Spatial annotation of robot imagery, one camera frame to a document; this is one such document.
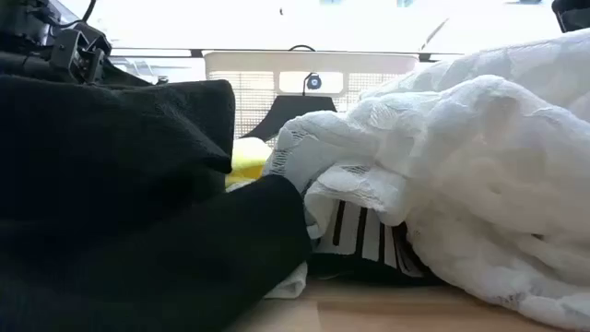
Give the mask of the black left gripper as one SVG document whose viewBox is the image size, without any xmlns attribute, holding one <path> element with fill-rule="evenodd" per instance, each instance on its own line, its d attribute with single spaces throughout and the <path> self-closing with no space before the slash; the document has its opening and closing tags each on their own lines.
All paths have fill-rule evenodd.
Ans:
<svg viewBox="0 0 590 332">
<path fill-rule="evenodd" d="M 100 83 L 111 51 L 112 46 L 103 34 L 89 41 L 81 30 L 63 30 L 53 44 L 49 66 L 63 81 Z"/>
</svg>

